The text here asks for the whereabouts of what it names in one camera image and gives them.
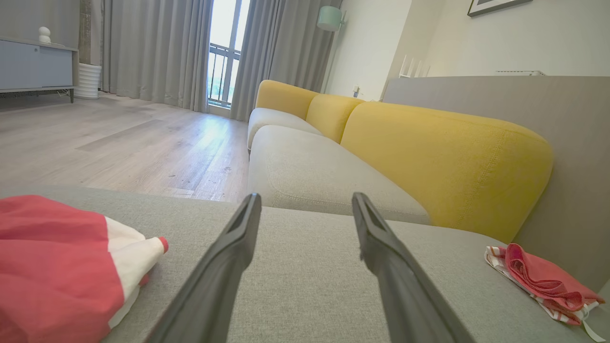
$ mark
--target lamp shade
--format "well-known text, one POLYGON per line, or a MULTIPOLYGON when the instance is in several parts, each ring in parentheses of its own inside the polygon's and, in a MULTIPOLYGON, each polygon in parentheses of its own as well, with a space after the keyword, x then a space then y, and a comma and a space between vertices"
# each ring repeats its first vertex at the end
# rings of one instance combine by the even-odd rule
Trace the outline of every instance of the lamp shade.
POLYGON ((326 31, 339 31, 342 17, 343 13, 337 7, 323 6, 320 8, 318 27, 326 31))

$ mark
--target ribbed white pot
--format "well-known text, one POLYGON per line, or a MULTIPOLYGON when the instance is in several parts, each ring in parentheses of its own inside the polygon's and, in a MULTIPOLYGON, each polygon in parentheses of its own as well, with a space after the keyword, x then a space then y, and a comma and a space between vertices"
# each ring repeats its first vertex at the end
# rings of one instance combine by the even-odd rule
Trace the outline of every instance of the ribbed white pot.
POLYGON ((99 65, 78 64, 78 83, 74 89, 74 96, 80 99, 97 99, 99 88, 99 74, 102 67, 99 65))

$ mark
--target picture frame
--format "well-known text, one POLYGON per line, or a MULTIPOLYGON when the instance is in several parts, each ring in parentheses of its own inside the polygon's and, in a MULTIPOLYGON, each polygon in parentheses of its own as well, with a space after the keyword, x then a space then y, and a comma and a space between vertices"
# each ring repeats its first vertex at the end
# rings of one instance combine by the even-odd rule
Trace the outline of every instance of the picture frame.
POLYGON ((472 0, 468 16, 473 17, 530 1, 532 0, 472 0))

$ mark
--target folded cloth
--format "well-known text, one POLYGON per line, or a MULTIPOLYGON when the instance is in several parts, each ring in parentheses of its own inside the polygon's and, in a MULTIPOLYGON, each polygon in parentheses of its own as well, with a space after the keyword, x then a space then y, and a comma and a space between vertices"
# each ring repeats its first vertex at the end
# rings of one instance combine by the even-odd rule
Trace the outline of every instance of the folded cloth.
POLYGON ((0 342, 99 342, 167 248, 43 197, 0 200, 0 342))
MULTIPOLYGON (((487 247, 485 261, 502 275, 526 291, 554 320, 581 325, 589 311, 605 303, 599 295, 583 286, 556 264, 526 253, 519 244, 507 248, 487 247)), ((586 323, 587 334, 597 336, 586 323)))

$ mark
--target floor plank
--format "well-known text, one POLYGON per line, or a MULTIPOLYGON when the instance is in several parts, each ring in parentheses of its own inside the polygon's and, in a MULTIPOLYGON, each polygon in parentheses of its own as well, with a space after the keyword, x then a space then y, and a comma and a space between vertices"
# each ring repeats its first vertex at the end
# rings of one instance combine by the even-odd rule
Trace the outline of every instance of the floor plank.
POLYGON ((0 187, 63 184, 241 202, 247 124, 102 94, 0 99, 0 187))

